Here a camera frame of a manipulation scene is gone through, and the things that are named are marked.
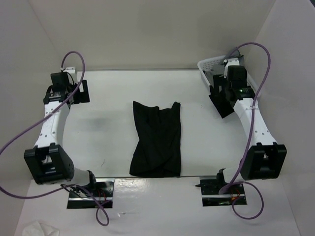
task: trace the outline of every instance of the robotic arm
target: robotic arm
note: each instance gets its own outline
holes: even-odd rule
[[[251,179],[277,178],[286,156],[285,145],[278,144],[268,130],[259,111],[258,102],[252,107],[255,92],[247,82],[247,71],[240,65],[243,56],[225,59],[223,64],[215,65],[205,72],[210,83],[210,99],[222,118],[236,112],[242,126],[249,136],[252,109],[255,109],[255,121],[250,149],[236,181]],[[230,182],[238,166],[221,169],[217,179]]]
[[[45,116],[65,101],[78,85],[73,67],[51,74],[51,80],[52,85],[48,87],[44,97]],[[90,101],[87,81],[83,80],[82,85],[83,91],[78,89],[65,105],[43,123],[34,147],[24,153],[26,164],[37,184],[67,181],[67,184],[94,188],[96,180],[93,173],[74,168],[72,160],[62,147],[63,130],[71,106]]]

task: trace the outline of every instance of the white wall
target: white wall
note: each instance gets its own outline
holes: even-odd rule
[[[197,68],[255,40],[274,1],[29,0],[59,55],[89,70]]]
[[[283,184],[302,236],[314,234],[315,217],[314,22],[309,0],[276,0],[256,40],[271,53],[260,107],[275,138],[287,147]],[[264,52],[252,48],[247,68],[256,81],[266,64]]]
[[[0,146],[43,116],[42,99],[60,59],[25,1],[0,1]],[[0,185],[25,196],[31,175],[23,154],[38,130],[13,143],[0,156]],[[24,201],[0,192],[1,235],[13,235]]]

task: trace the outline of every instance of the gray wall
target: gray wall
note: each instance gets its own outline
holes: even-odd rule
[[[94,70],[197,68],[255,40],[274,0],[29,2],[59,55],[78,50]]]
[[[288,154],[283,184],[302,236],[314,234],[315,207],[315,7],[309,0],[277,0],[257,42],[271,53],[271,70],[260,100],[262,115]],[[263,50],[252,47],[247,68],[260,82]]]
[[[60,60],[26,1],[0,1],[0,146],[43,117],[42,99],[50,83],[49,74]],[[0,185],[25,196],[31,175],[24,162],[38,129],[14,142],[0,156]],[[14,234],[23,200],[0,192],[1,235]]]

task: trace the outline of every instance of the folded black garment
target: folded black garment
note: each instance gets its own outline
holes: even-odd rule
[[[139,142],[130,174],[138,177],[178,177],[181,174],[181,104],[160,110],[133,102]]]

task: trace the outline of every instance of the white laundry basket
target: white laundry basket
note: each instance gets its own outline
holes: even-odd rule
[[[197,66],[200,70],[200,75],[201,75],[201,79],[208,85],[210,86],[209,81],[207,80],[207,77],[205,75],[205,73],[203,73],[203,71],[208,71],[211,70],[211,68],[214,65],[217,65],[225,56],[219,56],[219,57],[215,57],[215,58],[209,58],[209,59],[205,59],[205,60],[201,60],[200,62],[198,62]],[[251,86],[251,88],[254,90],[254,92],[256,93],[258,86],[255,83],[255,81],[252,79],[252,77],[250,76],[249,73],[247,73],[247,85]]]

